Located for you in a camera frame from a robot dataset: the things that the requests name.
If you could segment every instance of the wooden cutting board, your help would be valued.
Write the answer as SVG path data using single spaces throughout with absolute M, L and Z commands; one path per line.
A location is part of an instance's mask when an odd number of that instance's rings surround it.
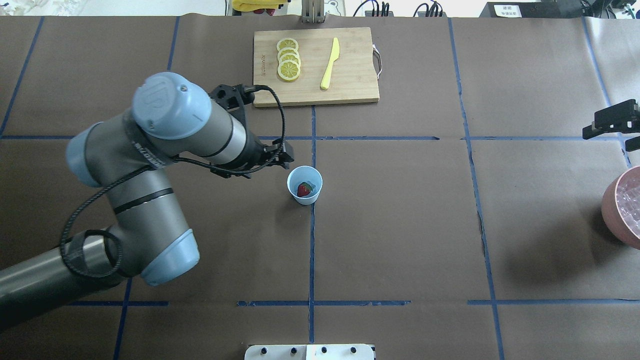
M 333 64 L 331 86 L 320 89 L 333 38 L 340 42 L 340 58 Z M 298 41 L 302 71 L 290 83 L 278 77 L 278 51 L 282 38 Z M 253 83 L 268 85 L 284 106 L 377 102 L 378 79 L 373 67 L 370 28 L 256 31 L 253 37 Z M 276 106 L 269 92 L 255 93 L 256 108 Z

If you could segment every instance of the blue joint cap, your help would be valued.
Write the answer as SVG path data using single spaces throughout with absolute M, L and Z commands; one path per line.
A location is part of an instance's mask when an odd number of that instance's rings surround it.
M 148 134 L 183 139 L 205 126 L 211 114 L 207 92 L 174 72 L 151 75 L 133 95 L 131 113 Z
M 84 130 L 82 133 L 76 135 L 69 144 L 67 144 L 67 165 L 71 172 L 73 172 L 78 180 L 87 186 L 91 186 L 92 188 L 99 188 L 100 184 L 91 176 L 89 173 L 89 168 L 86 166 L 86 157 L 85 157 L 85 149 L 86 149 L 86 139 L 89 137 L 89 133 L 93 128 L 101 124 L 98 122 L 87 130 Z
M 151 261 L 140 276 L 147 284 L 157 286 L 191 270 L 198 260 L 198 244 L 189 229 Z

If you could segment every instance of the yellow cloth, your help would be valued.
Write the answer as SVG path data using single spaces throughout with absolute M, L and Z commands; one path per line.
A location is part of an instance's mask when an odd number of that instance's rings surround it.
M 232 0 L 231 7 L 239 12 L 252 12 L 259 9 L 277 9 L 287 0 Z

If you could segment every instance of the knife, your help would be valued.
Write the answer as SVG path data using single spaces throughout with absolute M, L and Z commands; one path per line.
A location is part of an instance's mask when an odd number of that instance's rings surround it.
M 333 45 L 331 46 L 331 55 L 329 55 L 329 63 L 326 65 L 326 70 L 324 71 L 324 76 L 322 77 L 322 81 L 320 82 L 320 88 L 322 90 L 326 90 L 329 88 L 331 83 L 331 71 L 333 70 L 333 62 L 338 60 L 340 56 L 340 43 L 338 42 L 338 38 L 333 38 Z

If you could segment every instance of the label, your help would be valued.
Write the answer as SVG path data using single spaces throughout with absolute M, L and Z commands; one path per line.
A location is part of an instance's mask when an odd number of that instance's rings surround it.
M 499 17 L 522 17 L 518 5 L 494 5 L 493 8 Z

